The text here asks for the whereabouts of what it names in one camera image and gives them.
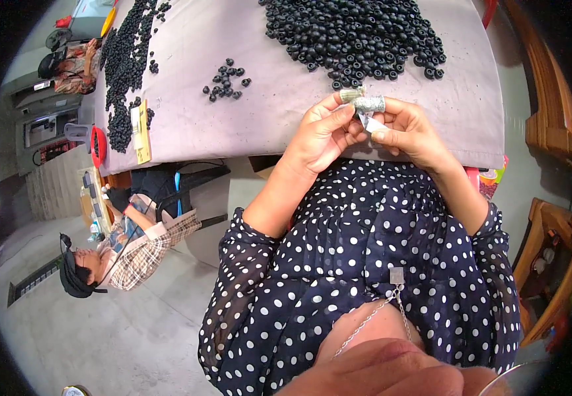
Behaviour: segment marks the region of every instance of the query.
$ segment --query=red bowl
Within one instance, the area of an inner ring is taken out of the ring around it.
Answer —
[[[95,136],[97,137],[97,144],[99,145],[99,153],[95,153]],[[106,159],[106,150],[106,134],[101,129],[93,126],[92,133],[90,134],[90,155],[92,156],[92,163],[95,168],[99,168],[104,159]]]

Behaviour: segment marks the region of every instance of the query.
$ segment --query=black glove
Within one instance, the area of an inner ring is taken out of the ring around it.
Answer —
[[[130,191],[124,188],[112,187],[106,194],[112,206],[121,213],[130,205]]]

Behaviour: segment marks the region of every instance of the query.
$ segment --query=silver necklace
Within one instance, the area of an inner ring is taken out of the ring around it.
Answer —
[[[404,284],[404,274],[402,273],[402,267],[392,267],[389,270],[389,281],[391,284],[395,285],[396,287],[392,290],[392,295],[387,297],[380,305],[378,305],[376,307],[376,309],[370,313],[368,315],[368,317],[365,318],[364,321],[361,322],[360,326],[356,328],[356,330],[354,330],[354,332],[352,333],[352,335],[350,335],[350,337],[347,338],[347,340],[345,340],[345,342],[341,345],[341,347],[337,350],[337,353],[334,354],[334,356],[332,357],[332,359],[334,359],[335,357],[337,357],[341,352],[343,352],[343,350],[345,349],[345,347],[347,346],[347,344],[350,344],[350,341],[352,341],[352,339],[359,333],[359,331],[361,331],[361,329],[363,327],[365,327],[365,324],[367,322],[369,322],[374,315],[376,315],[376,313],[385,306],[385,304],[387,304],[388,302],[390,302],[391,300],[393,300],[394,298],[396,299],[396,302],[398,303],[398,308],[401,311],[401,316],[402,316],[402,322],[404,323],[405,326],[405,330],[407,331],[407,339],[409,340],[409,342],[411,342],[411,332],[409,331],[409,322],[407,321],[407,317],[405,316],[405,312],[404,312],[404,308],[402,307],[402,301],[401,301],[401,289],[400,286],[402,284]]]

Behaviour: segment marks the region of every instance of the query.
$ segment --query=black hat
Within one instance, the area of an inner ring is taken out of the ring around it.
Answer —
[[[38,66],[38,77],[41,79],[53,78],[57,74],[59,63],[64,59],[66,59],[66,47],[46,55]]]
[[[77,277],[75,273],[75,255],[71,251],[71,239],[68,235],[59,235],[60,249],[64,258],[59,266],[59,278],[66,293],[77,298],[90,297],[92,293],[107,293],[106,289],[96,289],[94,286],[86,284]]]

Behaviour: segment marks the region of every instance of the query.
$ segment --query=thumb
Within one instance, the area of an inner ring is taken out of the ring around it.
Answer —
[[[319,124],[326,131],[334,131],[335,129],[340,128],[346,123],[350,122],[352,116],[354,115],[354,112],[355,112],[354,105],[350,103],[347,106],[330,114],[323,120],[319,120]]]
[[[371,139],[381,145],[398,147],[402,151],[406,151],[411,145],[411,137],[407,132],[389,128],[377,129],[372,132]]]

